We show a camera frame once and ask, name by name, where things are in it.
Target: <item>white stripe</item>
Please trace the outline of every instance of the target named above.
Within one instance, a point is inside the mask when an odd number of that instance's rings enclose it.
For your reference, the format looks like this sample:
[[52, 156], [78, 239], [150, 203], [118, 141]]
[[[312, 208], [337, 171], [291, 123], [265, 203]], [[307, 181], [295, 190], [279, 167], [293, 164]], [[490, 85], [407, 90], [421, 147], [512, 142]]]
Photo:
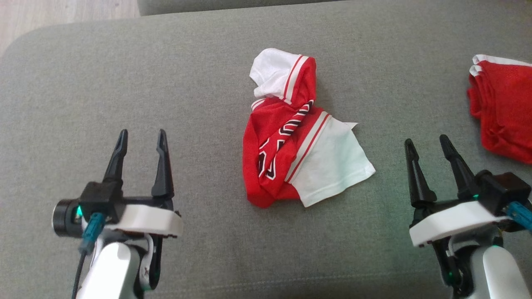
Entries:
[[292, 71], [292, 75], [290, 78], [288, 78], [288, 89], [286, 90], [286, 99], [285, 102], [287, 104], [292, 103], [292, 93], [294, 92], [294, 85], [296, 84], [297, 76], [299, 75], [299, 71], [301, 70], [301, 67], [303, 66], [303, 63], [308, 59], [308, 56], [302, 56], [301, 59], [297, 62], [296, 66], [294, 67], [294, 71]]
[[310, 129], [309, 133], [305, 137], [305, 140], [303, 140], [303, 143], [301, 143], [301, 146], [297, 150], [296, 159], [292, 162], [292, 164], [290, 165], [290, 169], [288, 170], [288, 174], [286, 174], [285, 181], [292, 175], [292, 172], [294, 172], [296, 166], [299, 164], [299, 161], [303, 158], [303, 155], [305, 154], [306, 149], [309, 146], [312, 146], [312, 144], [310, 144], [310, 142], [312, 141], [312, 138], [314, 138], [314, 135], [319, 134], [318, 129], [320, 128], [320, 125], [323, 122], [323, 120], [325, 119], [325, 117], [327, 117], [327, 114], [328, 113], [325, 112], [325, 111], [321, 112], [320, 116], [318, 117], [318, 119], [316, 120], [316, 122], [314, 123], [312, 128]]
[[259, 147], [259, 149], [261, 150], [263, 147], [266, 146], [266, 144], [268, 144], [268, 142], [270, 142], [270, 139], [266, 139], [266, 141]]
[[255, 102], [253, 102], [253, 104], [251, 104], [251, 110], [252, 111], [255, 110], [255, 108], [260, 106], [260, 104], [264, 103], [264, 100], [266, 100], [266, 98], [261, 98], [261, 99], [256, 100]]
[[473, 63], [474, 64], [478, 64], [481, 61], [487, 61], [487, 62], [497, 63], [497, 64], [524, 65], [526, 67], [532, 67], [532, 64], [530, 64], [530, 63], [526, 63], [526, 62], [522, 62], [522, 61], [518, 61], [518, 60], [513, 60], [513, 59], [508, 59], [508, 58], [489, 56], [489, 55], [485, 55], [485, 54], [477, 54], [477, 55], [473, 56]]

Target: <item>gray couch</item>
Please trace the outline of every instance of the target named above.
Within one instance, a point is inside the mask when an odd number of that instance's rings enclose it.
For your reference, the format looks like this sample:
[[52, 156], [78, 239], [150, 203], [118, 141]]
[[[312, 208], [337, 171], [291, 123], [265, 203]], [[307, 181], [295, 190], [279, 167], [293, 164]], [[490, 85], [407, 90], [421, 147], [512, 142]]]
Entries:
[[[78, 241], [50, 227], [59, 199], [101, 180], [130, 133], [125, 195], [147, 195], [168, 134], [185, 234], [147, 298], [448, 298], [432, 249], [412, 247], [403, 142], [439, 198], [455, 196], [438, 136], [473, 171], [530, 166], [493, 155], [468, 112], [477, 53], [532, 61], [525, 1], [371, 0], [167, 14], [33, 31], [0, 64], [1, 298], [67, 298]], [[377, 173], [305, 209], [245, 198], [242, 135], [261, 50], [316, 58], [317, 105], [354, 132]], [[530, 236], [506, 235], [532, 282]]]

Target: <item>robotic arm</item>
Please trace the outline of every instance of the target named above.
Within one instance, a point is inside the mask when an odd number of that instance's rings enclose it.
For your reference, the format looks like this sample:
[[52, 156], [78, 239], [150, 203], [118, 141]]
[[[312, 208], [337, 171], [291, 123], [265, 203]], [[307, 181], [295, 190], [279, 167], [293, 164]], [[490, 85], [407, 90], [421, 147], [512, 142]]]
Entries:
[[446, 135], [440, 143], [451, 163], [458, 199], [437, 202], [419, 165], [412, 140], [405, 141], [414, 246], [432, 245], [452, 298], [531, 299], [515, 259], [503, 248], [502, 232], [531, 229], [530, 186], [511, 172], [473, 175]]
[[[159, 164], [151, 197], [123, 196], [122, 165], [127, 141], [128, 132], [123, 130], [101, 183], [88, 183], [79, 198], [61, 200], [54, 209], [55, 233], [82, 238], [72, 298], [142, 299], [144, 292], [154, 290], [159, 282], [163, 240], [182, 235], [181, 216], [173, 210], [166, 133], [161, 130], [159, 134]], [[127, 243], [132, 240], [144, 240], [147, 247]], [[88, 254], [92, 254], [90, 270], [78, 290]]]

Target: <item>clothing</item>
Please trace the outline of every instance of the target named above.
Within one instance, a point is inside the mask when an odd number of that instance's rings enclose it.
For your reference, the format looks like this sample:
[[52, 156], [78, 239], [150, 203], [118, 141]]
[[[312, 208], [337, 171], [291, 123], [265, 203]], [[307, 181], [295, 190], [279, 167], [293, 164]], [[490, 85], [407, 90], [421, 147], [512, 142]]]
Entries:
[[532, 64], [482, 54], [473, 63], [468, 96], [482, 145], [532, 164]]
[[355, 124], [316, 107], [315, 69], [314, 58], [274, 48], [254, 60], [258, 100], [244, 132], [243, 175], [257, 206], [299, 199], [308, 207], [375, 173]]

